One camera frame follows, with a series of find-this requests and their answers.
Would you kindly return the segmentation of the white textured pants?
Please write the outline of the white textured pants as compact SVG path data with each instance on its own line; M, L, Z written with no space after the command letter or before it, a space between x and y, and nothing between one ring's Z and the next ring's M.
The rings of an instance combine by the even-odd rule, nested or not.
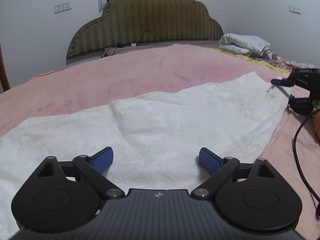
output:
M291 90L255 72L177 93L151 92L73 114L29 118L1 137L1 239L18 227L11 201L46 156L69 161L110 146L107 178L128 191L193 189L206 179L201 148L255 161L287 108Z

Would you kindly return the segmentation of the yellow patterned quilt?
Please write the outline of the yellow patterned quilt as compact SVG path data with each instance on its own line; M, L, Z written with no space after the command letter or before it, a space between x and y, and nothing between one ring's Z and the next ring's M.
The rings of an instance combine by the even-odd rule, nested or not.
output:
M219 52L225 53L229 56L237 57L239 59L243 59L245 61L270 68L271 70L284 74L285 76L288 76L289 74L291 74L293 69L319 69L318 67L308 63L298 63L295 61L289 61L289 60L283 59L281 57L276 60L270 60L263 57L252 57L252 56L247 57L245 55L235 55L230 52L223 51L221 49L216 49L216 50Z

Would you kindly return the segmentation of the white crumpled pillow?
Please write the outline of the white crumpled pillow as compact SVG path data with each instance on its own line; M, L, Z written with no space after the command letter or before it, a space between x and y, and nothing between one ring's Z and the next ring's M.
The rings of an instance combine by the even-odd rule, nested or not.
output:
M272 50L272 45L258 36L227 33L220 38L219 44L220 50L234 55L264 57L271 60L278 58L278 54Z

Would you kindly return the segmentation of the pink bed blanket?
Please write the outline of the pink bed blanket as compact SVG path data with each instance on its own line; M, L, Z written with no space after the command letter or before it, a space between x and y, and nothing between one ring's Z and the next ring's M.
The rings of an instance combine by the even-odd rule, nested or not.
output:
M269 82L283 76L270 68L229 56L211 48L191 45L131 51L46 73L1 94L1 136L27 118L71 114L106 105L116 99L164 91L177 92L208 82L233 80L255 71ZM294 113L285 111L281 125L263 152L303 201L298 232L307 239L319 237L313 199L303 186L291 153L291 138L299 126ZM319 194L319 144L310 125L299 133L299 159L309 183ZM10 238L18 227L10 211L11 200L4 200L1 185L1 239Z

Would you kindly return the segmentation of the olive upholstered headboard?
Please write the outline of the olive upholstered headboard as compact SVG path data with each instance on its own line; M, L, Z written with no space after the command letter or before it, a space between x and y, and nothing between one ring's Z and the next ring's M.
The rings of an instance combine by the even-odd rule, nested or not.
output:
M196 0L109 0L103 14L73 36L67 59L119 44L172 40L213 40L219 23Z

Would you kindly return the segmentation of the white wall switch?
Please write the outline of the white wall switch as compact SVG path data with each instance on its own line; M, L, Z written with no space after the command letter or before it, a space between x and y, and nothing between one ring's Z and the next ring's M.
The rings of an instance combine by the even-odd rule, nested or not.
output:
M298 6L289 5L289 12L295 13L295 14L301 14L301 9Z

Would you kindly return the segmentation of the white wall socket pair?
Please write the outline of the white wall socket pair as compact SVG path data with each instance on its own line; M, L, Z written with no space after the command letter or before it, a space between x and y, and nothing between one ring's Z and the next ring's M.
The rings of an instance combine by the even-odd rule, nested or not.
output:
M71 9L72 9L71 1L60 3L54 6L54 14L58 14L60 12L71 10Z

